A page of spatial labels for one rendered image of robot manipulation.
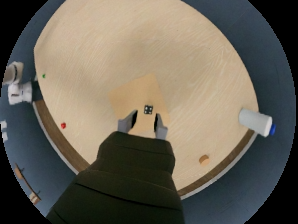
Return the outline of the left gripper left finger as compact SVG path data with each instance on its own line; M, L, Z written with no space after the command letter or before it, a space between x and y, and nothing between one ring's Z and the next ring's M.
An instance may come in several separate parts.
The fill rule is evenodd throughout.
M138 113L138 109L133 109L133 111L130 112L129 115L125 117L125 119L118 119L117 131L129 133L130 129L133 129L134 124L136 124L137 113Z

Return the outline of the red die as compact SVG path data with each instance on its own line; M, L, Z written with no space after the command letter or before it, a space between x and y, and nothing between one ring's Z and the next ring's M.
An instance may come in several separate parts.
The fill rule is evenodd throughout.
M61 123L61 128L67 128L67 125L65 125L65 123Z

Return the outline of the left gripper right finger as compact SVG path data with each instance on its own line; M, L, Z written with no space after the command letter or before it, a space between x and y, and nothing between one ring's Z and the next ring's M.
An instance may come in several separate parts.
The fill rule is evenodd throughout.
M157 132L156 139L166 140L166 135L168 135L168 131L168 127L164 127L164 123L162 123L161 113L156 113L156 119L154 119L154 133Z

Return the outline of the black die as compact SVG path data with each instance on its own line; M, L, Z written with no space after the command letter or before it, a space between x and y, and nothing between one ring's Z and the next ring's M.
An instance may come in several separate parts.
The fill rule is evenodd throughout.
M146 115L152 115L152 111L153 111L153 105L145 105L144 113L146 113Z

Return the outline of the white plastic bottle with blue cap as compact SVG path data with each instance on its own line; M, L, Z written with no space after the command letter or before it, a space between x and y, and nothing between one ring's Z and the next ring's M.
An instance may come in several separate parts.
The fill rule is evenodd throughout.
M253 131L267 136L269 133L273 135L275 125L271 123L271 117L262 115L262 113L250 111L250 109L242 108L238 115L239 124L253 129Z

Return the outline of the tan square mat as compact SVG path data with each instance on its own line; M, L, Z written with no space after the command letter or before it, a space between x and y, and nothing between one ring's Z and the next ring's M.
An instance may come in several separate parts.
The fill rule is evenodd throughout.
M106 93L117 120L120 117L124 119L133 109L138 109L137 123L134 124L133 129L130 129L130 135L153 129L156 113L161 113L164 125L172 123L154 73L138 77ZM144 115L145 105L153 105L152 115Z

